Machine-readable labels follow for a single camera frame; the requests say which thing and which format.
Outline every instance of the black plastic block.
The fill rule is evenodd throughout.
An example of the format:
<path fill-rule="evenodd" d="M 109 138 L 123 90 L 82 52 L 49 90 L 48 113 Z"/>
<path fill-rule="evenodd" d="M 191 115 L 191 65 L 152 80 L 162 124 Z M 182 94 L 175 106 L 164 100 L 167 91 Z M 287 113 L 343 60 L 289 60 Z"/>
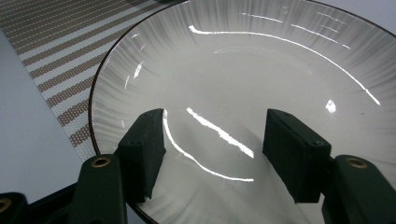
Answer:
<path fill-rule="evenodd" d="M 331 145 L 293 115 L 268 109 L 262 152 L 296 203 L 317 203 Z"/>
<path fill-rule="evenodd" d="M 140 115 L 114 153 L 120 158 L 128 203 L 143 203 L 146 197 L 151 198 L 165 152 L 163 109 Z"/>

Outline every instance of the striped fabric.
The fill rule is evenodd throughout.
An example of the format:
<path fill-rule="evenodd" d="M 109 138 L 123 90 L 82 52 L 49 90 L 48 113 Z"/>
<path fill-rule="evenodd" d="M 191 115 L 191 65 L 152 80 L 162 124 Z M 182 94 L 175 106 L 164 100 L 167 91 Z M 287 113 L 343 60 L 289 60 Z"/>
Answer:
<path fill-rule="evenodd" d="M 134 23 L 163 0 L 0 0 L 0 27 L 80 158 L 94 155 L 88 126 L 93 76 Z"/>

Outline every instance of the white surface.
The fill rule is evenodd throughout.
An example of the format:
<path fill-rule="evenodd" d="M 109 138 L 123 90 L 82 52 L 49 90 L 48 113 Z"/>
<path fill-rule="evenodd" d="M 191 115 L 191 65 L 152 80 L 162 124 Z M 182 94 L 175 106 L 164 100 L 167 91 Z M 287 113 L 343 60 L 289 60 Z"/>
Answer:
<path fill-rule="evenodd" d="M 320 2 L 349 10 L 396 34 L 395 0 Z M 2 34 L 0 103 L 0 192 L 23 192 L 33 202 L 75 182 L 78 156 Z"/>
<path fill-rule="evenodd" d="M 396 186 L 395 55 L 394 36 L 317 3 L 190 0 L 112 50 L 92 98 L 95 138 L 112 153 L 140 114 L 164 108 L 167 152 L 139 205 L 160 223 L 320 223 L 320 204 L 295 205 L 262 155 L 266 110 Z"/>

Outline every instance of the patterned mat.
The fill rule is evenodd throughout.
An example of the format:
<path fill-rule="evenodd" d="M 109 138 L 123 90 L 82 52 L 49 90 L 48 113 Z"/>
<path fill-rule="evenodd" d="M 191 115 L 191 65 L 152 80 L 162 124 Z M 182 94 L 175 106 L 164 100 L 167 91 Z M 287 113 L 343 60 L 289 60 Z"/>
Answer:
<path fill-rule="evenodd" d="M 80 158 L 94 156 L 88 126 L 93 76 L 134 23 L 163 0 L 0 0 L 0 27 Z"/>

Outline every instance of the brass screw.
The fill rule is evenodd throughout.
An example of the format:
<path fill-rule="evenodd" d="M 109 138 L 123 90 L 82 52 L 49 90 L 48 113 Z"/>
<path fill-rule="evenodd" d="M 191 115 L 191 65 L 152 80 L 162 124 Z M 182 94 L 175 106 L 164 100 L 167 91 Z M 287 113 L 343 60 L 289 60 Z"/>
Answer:
<path fill-rule="evenodd" d="M 91 166 L 93 168 L 100 168 L 100 167 L 104 167 L 104 166 L 108 165 L 109 163 L 110 163 L 109 158 L 101 157 L 101 158 L 98 158 L 98 159 L 94 160 L 93 162 L 91 162 Z"/>
<path fill-rule="evenodd" d="M 12 201 L 9 198 L 1 198 L 0 199 L 0 213 L 6 211 L 12 204 Z"/>
<path fill-rule="evenodd" d="M 359 169 L 367 168 L 367 163 L 358 158 L 347 158 L 346 162 L 355 168 L 359 168 Z"/>

